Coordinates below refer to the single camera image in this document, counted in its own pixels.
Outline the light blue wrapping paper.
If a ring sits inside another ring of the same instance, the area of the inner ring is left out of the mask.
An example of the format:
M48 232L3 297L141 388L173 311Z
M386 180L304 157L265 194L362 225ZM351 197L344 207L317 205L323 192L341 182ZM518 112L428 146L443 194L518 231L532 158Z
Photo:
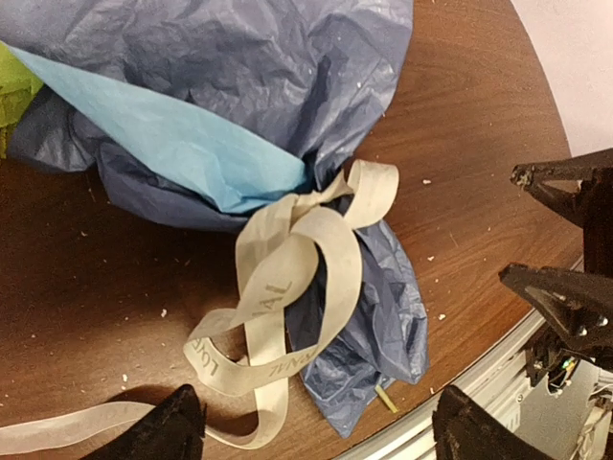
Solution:
M223 213L244 213L307 184L304 162L197 105L50 60L11 52L152 172Z

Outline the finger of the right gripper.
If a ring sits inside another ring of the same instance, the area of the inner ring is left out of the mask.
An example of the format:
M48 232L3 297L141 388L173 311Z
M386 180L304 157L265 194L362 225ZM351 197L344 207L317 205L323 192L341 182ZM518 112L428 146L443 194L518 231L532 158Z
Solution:
M517 165L511 183L583 230L612 231L612 149Z
M509 264L500 282L530 303L568 353L612 367L612 280L599 274Z

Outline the dark blue wrapping paper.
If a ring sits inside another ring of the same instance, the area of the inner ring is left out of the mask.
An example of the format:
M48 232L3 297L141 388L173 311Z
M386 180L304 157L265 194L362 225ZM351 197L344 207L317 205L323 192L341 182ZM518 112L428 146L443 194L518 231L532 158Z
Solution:
M387 109L413 31L409 1L5 1L1 38L20 50L215 113L306 163L327 186ZM153 172L45 86L11 156L49 172L96 167L111 201L141 218L238 230L244 212ZM375 388L417 383L427 318L413 267L380 222L358 231L364 263L349 324L302 373L328 423L352 434Z

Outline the beige printed ribbon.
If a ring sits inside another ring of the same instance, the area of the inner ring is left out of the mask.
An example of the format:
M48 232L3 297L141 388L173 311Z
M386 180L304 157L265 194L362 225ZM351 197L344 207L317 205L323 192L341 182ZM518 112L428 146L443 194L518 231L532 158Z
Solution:
M363 263L355 231L389 212L398 188L395 166L357 160L322 192L289 194L259 209L236 241L238 305L207 313L183 347L198 379L217 393L253 394L257 429L234 436L205 432L236 449L259 449L280 432L288 381L345 328L357 305ZM327 271L325 311L315 344L289 352L284 311Z

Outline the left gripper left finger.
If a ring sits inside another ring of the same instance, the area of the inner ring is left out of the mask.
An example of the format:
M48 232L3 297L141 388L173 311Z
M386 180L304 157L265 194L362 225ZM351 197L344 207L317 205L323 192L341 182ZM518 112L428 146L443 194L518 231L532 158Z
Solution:
M184 384L134 426L84 459L197 460L203 458L206 408Z

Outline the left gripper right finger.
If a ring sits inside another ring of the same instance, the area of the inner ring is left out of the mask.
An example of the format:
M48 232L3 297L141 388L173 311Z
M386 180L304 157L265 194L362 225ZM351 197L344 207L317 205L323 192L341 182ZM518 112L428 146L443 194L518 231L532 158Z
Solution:
M529 460L546 454L522 441L455 385L447 385L432 414L438 460Z

